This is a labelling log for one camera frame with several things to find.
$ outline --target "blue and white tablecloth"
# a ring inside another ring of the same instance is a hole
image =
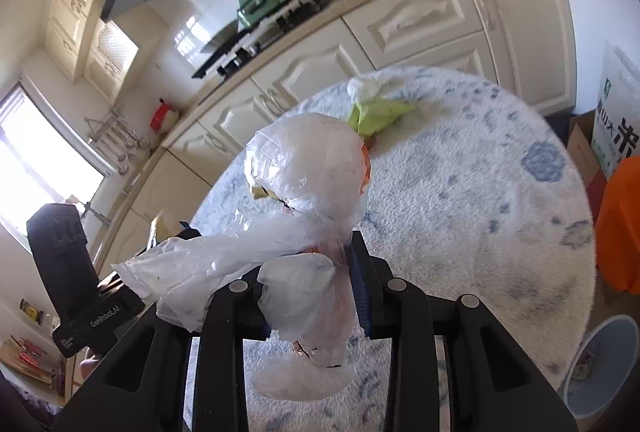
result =
[[[591,213],[562,143],[535,111],[481,78],[417,67],[368,76],[385,81],[388,98],[418,102],[370,153],[369,205],[359,226],[369,252],[430,295],[477,294],[558,387],[582,339],[595,278]],[[285,116],[346,119],[350,108],[340,83]],[[244,152],[200,206],[193,226],[202,234],[223,232],[236,207],[280,209],[273,200],[252,199],[243,163]],[[372,342],[354,330],[347,362],[356,377],[332,398],[296,403],[257,396],[248,383],[252,365],[289,349],[273,337],[244,343],[252,431],[382,430],[388,341]],[[192,367],[195,362],[196,346]],[[191,369],[188,392],[193,376]],[[446,410],[444,377],[440,385]],[[448,430],[448,412],[441,422]]]

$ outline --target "gas stove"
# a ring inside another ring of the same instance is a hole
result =
[[[254,28],[241,30],[225,42],[193,74],[193,78],[204,78],[211,69],[215,69],[220,78],[226,80],[280,37],[319,13],[327,4],[327,0],[287,0],[281,3]]]

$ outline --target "silver screw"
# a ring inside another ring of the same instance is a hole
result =
[[[248,287],[249,285],[242,280],[233,281],[231,284],[229,284],[229,290],[233,291],[234,293],[242,293],[242,291],[244,291]]]
[[[476,295],[463,295],[460,299],[462,305],[468,308],[476,308],[480,305],[480,300]]]
[[[386,285],[393,291],[404,291],[406,289],[406,282],[402,279],[393,278]]]

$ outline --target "orange bag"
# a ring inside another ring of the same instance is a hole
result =
[[[605,187],[596,254],[607,284],[640,294],[640,156],[624,159]]]

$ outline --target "light blue bucket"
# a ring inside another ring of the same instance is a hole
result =
[[[562,400],[576,419],[596,414],[615,398],[636,364],[638,344],[638,325],[629,315],[611,317],[585,337],[562,388]],[[589,374],[572,380],[587,347],[595,354]]]

